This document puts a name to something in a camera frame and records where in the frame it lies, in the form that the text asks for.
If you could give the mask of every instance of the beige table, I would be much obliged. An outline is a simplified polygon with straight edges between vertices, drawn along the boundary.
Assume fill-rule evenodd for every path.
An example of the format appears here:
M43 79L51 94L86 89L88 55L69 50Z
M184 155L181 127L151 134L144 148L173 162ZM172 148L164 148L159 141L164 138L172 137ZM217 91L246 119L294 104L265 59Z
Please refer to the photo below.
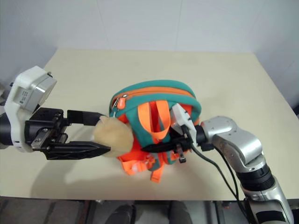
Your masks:
M201 120L233 118L263 144L287 198L299 198L299 121L253 54L61 49L46 65L58 80L44 107L106 113L121 88L151 79L183 81L202 104ZM74 125L69 140L89 140ZM206 156L228 170L216 152ZM0 151L2 196L65 199L233 200L218 171L196 154L166 166L160 184L150 172L126 175L115 158L47 161L42 153Z

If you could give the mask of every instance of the plush toy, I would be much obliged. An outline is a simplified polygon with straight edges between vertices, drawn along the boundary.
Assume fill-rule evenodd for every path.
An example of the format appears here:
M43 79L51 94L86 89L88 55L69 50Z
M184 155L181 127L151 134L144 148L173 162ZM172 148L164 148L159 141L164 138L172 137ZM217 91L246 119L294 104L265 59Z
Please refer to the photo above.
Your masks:
M133 146L133 132L130 124L117 118L101 116L93 131L93 141L111 147L106 157L118 157L130 152Z

